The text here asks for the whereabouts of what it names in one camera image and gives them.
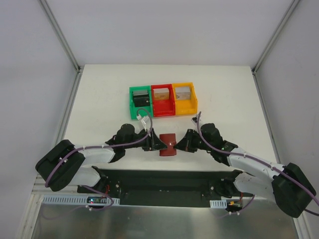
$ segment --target white table surface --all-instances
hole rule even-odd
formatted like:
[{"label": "white table surface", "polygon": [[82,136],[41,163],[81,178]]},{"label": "white table surface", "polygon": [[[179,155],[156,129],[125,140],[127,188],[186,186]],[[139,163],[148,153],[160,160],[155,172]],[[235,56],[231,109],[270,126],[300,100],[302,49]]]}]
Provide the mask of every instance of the white table surface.
[{"label": "white table surface", "polygon": [[[100,145],[124,123],[139,132],[130,118],[129,87],[193,82],[198,111],[204,122],[213,122],[223,138],[254,155],[276,162],[265,118],[249,67],[187,65],[85,65],[65,139],[73,144]],[[191,116],[154,118],[155,133],[175,133],[179,142]],[[126,156],[107,169],[233,170],[213,160],[204,151],[160,157],[159,151],[128,149]]]}]

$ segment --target metal sheet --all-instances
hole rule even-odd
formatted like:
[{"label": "metal sheet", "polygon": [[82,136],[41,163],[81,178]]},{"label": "metal sheet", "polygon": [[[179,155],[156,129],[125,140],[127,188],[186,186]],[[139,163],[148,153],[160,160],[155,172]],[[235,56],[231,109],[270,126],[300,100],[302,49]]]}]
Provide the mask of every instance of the metal sheet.
[{"label": "metal sheet", "polygon": [[[47,217],[65,214],[74,206],[41,205]],[[45,220],[37,218],[32,238],[46,239],[293,239],[290,217],[275,204],[256,200],[239,216],[218,219],[223,209],[113,206],[106,211],[85,208]]]}]

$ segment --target red block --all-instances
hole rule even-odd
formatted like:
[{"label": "red block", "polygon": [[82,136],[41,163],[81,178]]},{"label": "red block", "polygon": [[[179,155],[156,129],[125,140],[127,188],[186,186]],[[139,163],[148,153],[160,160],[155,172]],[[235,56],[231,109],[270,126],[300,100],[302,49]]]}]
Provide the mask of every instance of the red block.
[{"label": "red block", "polygon": [[159,135],[159,139],[167,145],[167,149],[161,149],[159,151],[160,156],[174,156],[176,155],[176,137],[174,133],[164,133]]}]

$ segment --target object in yellow bin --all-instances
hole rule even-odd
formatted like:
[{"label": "object in yellow bin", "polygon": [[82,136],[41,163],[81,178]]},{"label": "object in yellow bin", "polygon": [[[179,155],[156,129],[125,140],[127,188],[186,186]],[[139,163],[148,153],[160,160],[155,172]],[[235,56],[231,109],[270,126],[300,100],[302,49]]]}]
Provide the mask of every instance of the object in yellow bin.
[{"label": "object in yellow bin", "polygon": [[196,114],[197,97],[193,83],[176,83],[172,84],[172,87],[175,100],[175,115]]},{"label": "object in yellow bin", "polygon": [[175,93],[178,101],[190,100],[190,88],[188,86],[176,87]]},{"label": "object in yellow bin", "polygon": [[169,99],[169,89],[168,88],[160,88],[153,89],[154,92],[154,100],[155,101],[163,101]]}]

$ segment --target yellow bin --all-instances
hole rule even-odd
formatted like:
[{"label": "yellow bin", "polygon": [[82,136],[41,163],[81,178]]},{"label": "yellow bin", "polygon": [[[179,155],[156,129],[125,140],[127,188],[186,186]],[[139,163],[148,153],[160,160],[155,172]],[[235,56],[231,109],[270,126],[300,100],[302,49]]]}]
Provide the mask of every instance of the yellow bin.
[{"label": "yellow bin", "polygon": [[[174,92],[174,99],[175,99],[175,115],[180,116],[180,115],[194,115],[197,113],[197,97],[195,94],[195,89],[194,85],[192,82],[189,83],[176,83],[172,84],[173,87],[173,92]],[[184,89],[186,88],[190,92],[183,92],[182,97],[177,97],[176,96],[179,94],[178,90],[179,89]]]}]

